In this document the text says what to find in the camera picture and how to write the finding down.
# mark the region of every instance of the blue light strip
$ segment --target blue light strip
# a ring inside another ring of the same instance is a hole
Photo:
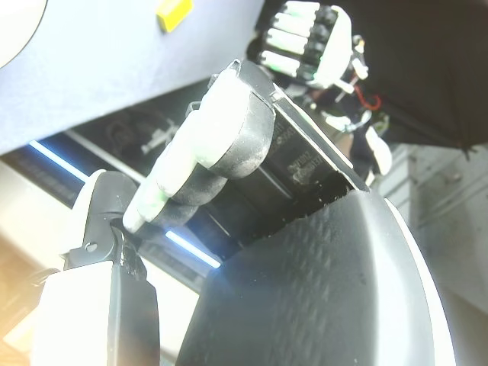
[[[215,259],[210,257],[208,254],[203,253],[199,248],[196,246],[193,246],[193,244],[190,244],[187,242],[185,239],[181,238],[178,234],[173,233],[172,231],[166,232],[166,237],[173,241],[174,243],[178,244],[181,246],[183,249],[189,251],[191,254],[194,256],[198,257],[208,265],[214,267],[214,268],[219,268],[220,263],[217,262]]]
[[[65,169],[68,172],[70,172],[71,174],[73,174],[80,181],[85,182],[88,180],[88,176],[85,173],[80,172],[77,168],[75,168],[73,165],[69,164],[63,158],[60,158],[58,155],[56,155],[54,152],[52,152],[51,150],[46,148],[44,145],[38,143],[37,141],[30,141],[29,145],[31,145],[33,148],[35,148],[35,150],[37,150],[39,153],[46,156],[51,161],[55,162],[61,168]]]

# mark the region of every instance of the red wire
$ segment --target red wire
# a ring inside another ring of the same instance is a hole
[[[374,100],[376,101],[376,103],[371,105],[366,101],[366,99],[364,99],[363,91],[361,90],[361,88],[359,88],[359,85],[354,85],[354,90],[356,91],[359,101],[361,102],[363,107],[371,111],[377,111],[378,109],[381,108],[381,98],[379,96],[374,95]]]

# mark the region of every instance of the gray tabletop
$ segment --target gray tabletop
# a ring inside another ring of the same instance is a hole
[[[0,153],[201,80],[245,55],[263,0],[194,0],[170,34],[158,0],[49,0],[0,69]]]

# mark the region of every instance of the screw hole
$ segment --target screw hole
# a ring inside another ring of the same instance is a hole
[[[88,244],[85,245],[85,250],[88,253],[93,253],[95,250],[97,250],[98,244],[96,242],[89,242]]]

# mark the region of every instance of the yellow block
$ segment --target yellow block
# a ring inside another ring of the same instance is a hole
[[[162,0],[156,10],[161,28],[166,32],[171,32],[186,18],[192,8],[192,0]]]

